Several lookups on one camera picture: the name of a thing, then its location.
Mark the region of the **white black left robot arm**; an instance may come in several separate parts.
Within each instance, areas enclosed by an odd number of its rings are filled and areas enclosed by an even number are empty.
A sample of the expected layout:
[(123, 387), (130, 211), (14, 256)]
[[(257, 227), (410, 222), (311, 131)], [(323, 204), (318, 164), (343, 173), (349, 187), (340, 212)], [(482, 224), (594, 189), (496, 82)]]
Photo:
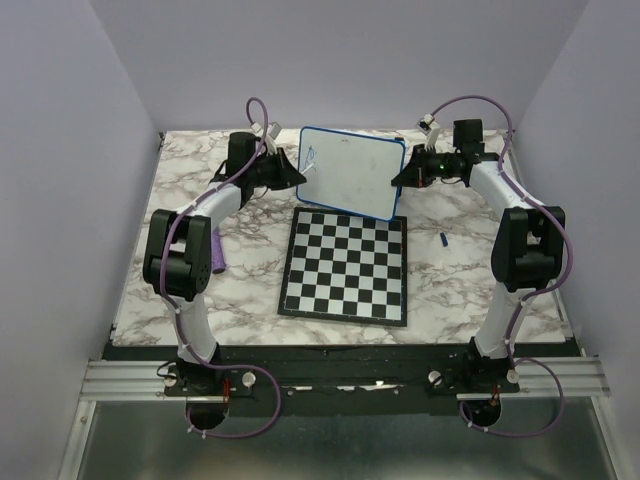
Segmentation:
[(278, 191), (306, 182), (275, 144), (274, 127), (231, 133), (227, 158), (206, 190), (179, 210), (157, 209), (151, 215), (143, 280), (167, 306), (178, 339), (178, 358), (157, 371), (168, 387), (185, 380), (197, 393), (209, 395), (226, 386), (224, 374), (236, 369), (260, 373), (278, 385), (262, 367), (219, 361), (219, 342), (204, 300), (212, 274), (212, 234), (219, 224), (239, 212), (260, 187)]

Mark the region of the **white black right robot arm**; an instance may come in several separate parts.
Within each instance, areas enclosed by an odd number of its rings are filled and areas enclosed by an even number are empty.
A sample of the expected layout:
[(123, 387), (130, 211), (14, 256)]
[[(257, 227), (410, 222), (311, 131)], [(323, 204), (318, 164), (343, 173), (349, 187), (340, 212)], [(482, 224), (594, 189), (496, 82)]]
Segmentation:
[(395, 187), (426, 188), (435, 180), (459, 180), (478, 193), (499, 217), (491, 252), (496, 281), (487, 316), (464, 353), (457, 383), (480, 392), (501, 380), (514, 379), (514, 344), (533, 299), (558, 278), (563, 259), (565, 212), (546, 207), (504, 168), (504, 156), (485, 148), (479, 119), (458, 120), (453, 152), (439, 153), (440, 127), (431, 114), (418, 123), (426, 137), (414, 146)]

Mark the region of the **white blue whiteboard marker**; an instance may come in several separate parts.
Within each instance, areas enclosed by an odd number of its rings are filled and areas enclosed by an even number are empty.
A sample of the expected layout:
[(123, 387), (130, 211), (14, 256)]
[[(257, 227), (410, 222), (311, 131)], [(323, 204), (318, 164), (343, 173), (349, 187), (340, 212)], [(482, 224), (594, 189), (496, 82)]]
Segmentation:
[(315, 163), (310, 163), (300, 173), (302, 175), (305, 175), (306, 173), (308, 173), (308, 172), (310, 172), (311, 170), (314, 170), (314, 169), (315, 169)]

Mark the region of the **blue framed whiteboard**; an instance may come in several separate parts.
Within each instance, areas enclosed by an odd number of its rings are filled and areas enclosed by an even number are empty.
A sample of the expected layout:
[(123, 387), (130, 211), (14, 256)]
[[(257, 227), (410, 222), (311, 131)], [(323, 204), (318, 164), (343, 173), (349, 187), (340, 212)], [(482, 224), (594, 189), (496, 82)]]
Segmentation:
[(310, 163), (299, 201), (349, 214), (391, 221), (399, 189), (391, 185), (404, 164), (402, 139), (305, 126), (299, 134), (298, 170)]

